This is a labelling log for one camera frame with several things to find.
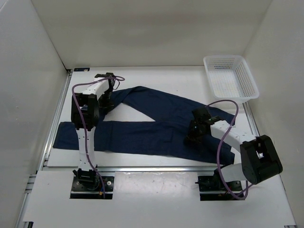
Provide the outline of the dark blue denim trousers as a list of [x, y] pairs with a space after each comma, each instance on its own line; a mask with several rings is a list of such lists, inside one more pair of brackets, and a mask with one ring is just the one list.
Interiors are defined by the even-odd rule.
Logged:
[[220, 142], [204, 135], [199, 144], [185, 144], [192, 111], [204, 105], [184, 97], [137, 86], [112, 93], [114, 106], [123, 103], [152, 118], [151, 122], [104, 121], [95, 130], [96, 151], [170, 156], [216, 163]]

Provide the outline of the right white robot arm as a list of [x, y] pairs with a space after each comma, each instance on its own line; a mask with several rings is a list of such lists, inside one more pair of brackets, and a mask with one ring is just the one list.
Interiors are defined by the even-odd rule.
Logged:
[[248, 181], [257, 185], [283, 171], [275, 146], [267, 135], [254, 136], [232, 126], [220, 116], [211, 116], [207, 108], [192, 111], [186, 145], [215, 152], [212, 184], [226, 189], [232, 181]]

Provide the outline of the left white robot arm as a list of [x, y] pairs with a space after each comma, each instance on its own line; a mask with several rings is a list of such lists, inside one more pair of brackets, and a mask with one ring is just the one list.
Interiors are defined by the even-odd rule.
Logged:
[[94, 135], [99, 122], [100, 109], [109, 112], [116, 76], [113, 73], [97, 74], [91, 83], [72, 87], [71, 122], [74, 124], [79, 146], [79, 166], [73, 173], [78, 182], [95, 190], [103, 185], [95, 161]]

